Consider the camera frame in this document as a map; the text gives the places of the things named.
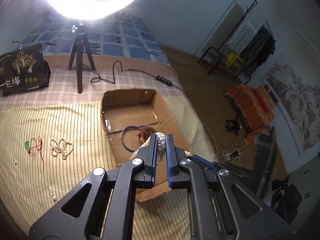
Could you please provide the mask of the black object on floor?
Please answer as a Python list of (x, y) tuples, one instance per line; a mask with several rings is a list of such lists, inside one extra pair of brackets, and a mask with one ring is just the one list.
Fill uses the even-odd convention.
[(225, 121), (225, 128), (227, 132), (232, 132), (236, 136), (239, 135), (239, 131), (241, 129), (240, 122), (238, 120), (238, 117), (236, 116), (234, 119), (226, 120)]

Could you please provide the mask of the yellow box on rack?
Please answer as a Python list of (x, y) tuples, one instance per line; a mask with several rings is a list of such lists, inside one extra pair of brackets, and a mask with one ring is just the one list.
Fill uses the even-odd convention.
[(226, 56), (225, 65), (228, 68), (237, 70), (241, 68), (244, 65), (244, 63), (245, 62), (240, 58), (240, 56), (233, 51), (230, 51)]

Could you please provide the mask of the dark thin bangle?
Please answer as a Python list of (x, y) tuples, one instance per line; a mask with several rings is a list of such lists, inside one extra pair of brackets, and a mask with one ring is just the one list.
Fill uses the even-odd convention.
[(120, 141), (125, 150), (133, 153), (145, 142), (144, 128), (144, 126), (130, 125), (121, 131)]

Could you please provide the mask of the black clothes rack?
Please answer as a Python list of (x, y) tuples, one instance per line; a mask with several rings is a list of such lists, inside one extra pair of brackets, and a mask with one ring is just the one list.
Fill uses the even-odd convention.
[(194, 56), (208, 75), (218, 69), (227, 79), (243, 77), (248, 82), (275, 49), (276, 39), (258, 0), (246, 11), (233, 1)]

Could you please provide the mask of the blue patterned bedsheet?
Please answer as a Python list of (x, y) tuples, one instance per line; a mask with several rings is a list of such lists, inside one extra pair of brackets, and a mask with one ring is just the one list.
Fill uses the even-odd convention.
[[(22, 42), (22, 48), (42, 44), (45, 55), (70, 54), (75, 39), (71, 29), (75, 21), (50, 14)], [(95, 55), (112, 55), (146, 59), (169, 64), (155, 38), (135, 16), (128, 14), (112, 15), (86, 23), (87, 38)]]

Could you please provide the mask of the dark hanging clothes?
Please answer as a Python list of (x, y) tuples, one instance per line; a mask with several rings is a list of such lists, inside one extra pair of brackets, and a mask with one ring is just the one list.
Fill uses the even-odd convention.
[(275, 44), (274, 36), (266, 27), (262, 26), (240, 53), (240, 58), (245, 62), (242, 72), (246, 77), (250, 77), (271, 54), (274, 54)]

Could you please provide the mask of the gold wooden bangle red tassel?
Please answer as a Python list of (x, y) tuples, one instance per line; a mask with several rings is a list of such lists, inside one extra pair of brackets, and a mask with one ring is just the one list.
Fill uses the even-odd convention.
[(149, 136), (153, 133), (156, 133), (156, 131), (150, 126), (140, 127), (139, 132), (137, 134), (140, 143), (144, 144), (149, 138)]

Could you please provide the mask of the black tripod stand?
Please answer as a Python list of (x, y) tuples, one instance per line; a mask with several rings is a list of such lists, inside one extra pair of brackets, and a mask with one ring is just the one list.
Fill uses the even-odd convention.
[(82, 82), (82, 69), (83, 69), (83, 57), (84, 51), (87, 54), (90, 68), (93, 71), (96, 71), (91, 46), (87, 38), (87, 29), (84, 21), (79, 21), (74, 28), (71, 28), (72, 34), (75, 33), (75, 38), (73, 46), (71, 49), (71, 55), (68, 63), (68, 70), (72, 69), (74, 60), (76, 60), (76, 84), (78, 93), (81, 94), (83, 91), (83, 82)]

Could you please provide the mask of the brown cardboard box tray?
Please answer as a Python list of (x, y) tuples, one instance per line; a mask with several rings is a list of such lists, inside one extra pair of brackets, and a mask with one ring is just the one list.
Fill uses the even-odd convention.
[(107, 91), (101, 101), (101, 122), (118, 166), (127, 162), (132, 153), (120, 141), (121, 131), (130, 125), (150, 126), (156, 132), (171, 134), (176, 160), (186, 158), (190, 145), (169, 112), (163, 97), (155, 90), (118, 89)]

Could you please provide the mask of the white power strip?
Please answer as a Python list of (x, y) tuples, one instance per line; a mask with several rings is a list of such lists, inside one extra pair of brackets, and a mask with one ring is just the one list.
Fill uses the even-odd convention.
[(228, 161), (228, 160), (238, 159), (241, 154), (242, 154), (242, 151), (235, 149), (231, 153), (224, 152), (223, 156), (224, 156), (225, 161)]

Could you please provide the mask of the red cord green pendant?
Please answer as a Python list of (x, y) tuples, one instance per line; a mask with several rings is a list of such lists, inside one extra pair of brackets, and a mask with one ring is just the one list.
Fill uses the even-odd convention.
[(29, 157), (34, 157), (36, 152), (40, 155), (42, 162), (42, 170), (44, 171), (44, 158), (42, 153), (43, 141), (40, 136), (32, 137), (30, 140), (24, 142), (24, 149), (27, 151)]

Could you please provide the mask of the wall landscape painting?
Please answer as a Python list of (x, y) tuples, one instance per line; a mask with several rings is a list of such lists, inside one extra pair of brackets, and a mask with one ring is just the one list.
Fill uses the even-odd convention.
[(299, 155), (319, 143), (319, 51), (296, 33), (261, 78), (278, 100)]

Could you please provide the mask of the small cream bead bracelet cluster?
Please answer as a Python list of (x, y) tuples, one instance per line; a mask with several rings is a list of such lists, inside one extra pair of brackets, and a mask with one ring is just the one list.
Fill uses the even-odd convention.
[(53, 157), (60, 155), (63, 160), (66, 160), (73, 151), (73, 143), (64, 138), (61, 138), (59, 141), (55, 139), (50, 140), (50, 153)]

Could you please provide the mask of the orange covered box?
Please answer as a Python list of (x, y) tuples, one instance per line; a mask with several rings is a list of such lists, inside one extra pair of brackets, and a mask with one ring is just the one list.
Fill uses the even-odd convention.
[(238, 84), (225, 92), (227, 99), (240, 111), (240, 116), (247, 127), (246, 145), (262, 132), (274, 119), (272, 109), (276, 106), (268, 90), (260, 85), (253, 88)]

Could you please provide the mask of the black snack bag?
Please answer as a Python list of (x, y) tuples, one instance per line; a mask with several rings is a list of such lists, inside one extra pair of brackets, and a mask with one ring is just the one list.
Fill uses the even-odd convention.
[(41, 44), (1, 55), (3, 96), (47, 88), (51, 71)]

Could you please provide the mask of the white striped hanging cloth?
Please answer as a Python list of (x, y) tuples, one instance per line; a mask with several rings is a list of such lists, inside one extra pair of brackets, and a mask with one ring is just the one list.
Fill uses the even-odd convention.
[(244, 19), (240, 22), (231, 38), (226, 42), (228, 49), (240, 55), (241, 52), (255, 37), (264, 20), (257, 2), (249, 9)]

